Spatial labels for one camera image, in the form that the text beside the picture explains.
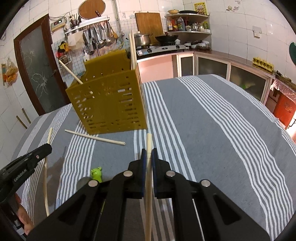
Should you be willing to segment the person left hand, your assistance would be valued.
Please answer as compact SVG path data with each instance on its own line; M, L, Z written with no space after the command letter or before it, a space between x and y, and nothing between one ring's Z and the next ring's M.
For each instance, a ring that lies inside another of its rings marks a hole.
M21 205L21 199L20 197L15 193L15 199L16 203L18 205L17 209L17 216L24 225L24 231L25 234L28 235L34 228L34 224L30 217L28 216L27 211L24 209L24 207Z

